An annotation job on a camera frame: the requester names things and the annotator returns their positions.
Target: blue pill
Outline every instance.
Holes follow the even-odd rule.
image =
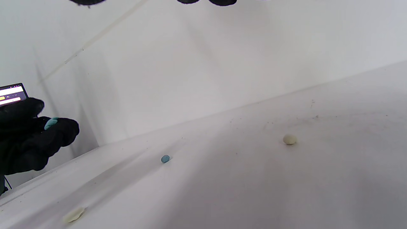
[[[168,155],[164,155],[164,156],[162,156],[162,158],[161,158],[161,162],[162,163],[166,163],[166,162],[168,162],[170,160],[170,156],[168,156]]]

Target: white enclosure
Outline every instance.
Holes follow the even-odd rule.
[[[406,74],[403,62],[97,148],[6,193],[0,227],[405,228]]]
[[[405,0],[1,0],[0,80],[97,146],[407,60]],[[18,185],[37,176],[10,177]]]
[[[407,1],[0,3],[1,85],[81,127],[0,228],[406,227]]]

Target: black object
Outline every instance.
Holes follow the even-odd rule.
[[[199,0],[178,0],[178,2],[183,3],[183,4],[192,4],[196,3]]]
[[[43,108],[44,102],[34,98],[0,107],[0,177],[43,169],[49,157],[79,134],[78,123],[66,118],[44,130],[50,118],[36,117]]]
[[[70,0],[70,1],[75,2],[78,5],[90,6],[104,2],[105,0]]]
[[[230,6],[237,2],[237,0],[209,0],[209,1],[217,6],[221,6],[221,7]]]
[[[196,3],[197,1],[199,1],[199,0],[178,0],[178,2],[183,3],[183,4],[192,4],[192,3]],[[217,6],[221,6],[221,7],[230,6],[237,2],[237,0],[209,0],[209,1]]]

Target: phone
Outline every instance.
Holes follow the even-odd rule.
[[[27,98],[28,95],[22,83],[0,87],[0,107],[26,100]]]

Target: white pill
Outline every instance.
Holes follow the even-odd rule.
[[[286,134],[282,141],[287,145],[294,145],[297,142],[297,137],[291,134]]]
[[[77,209],[71,211],[70,213],[66,214],[62,218],[62,221],[64,223],[74,222],[74,221],[78,220],[82,216],[84,211],[85,211],[85,209],[83,207],[77,208]]]

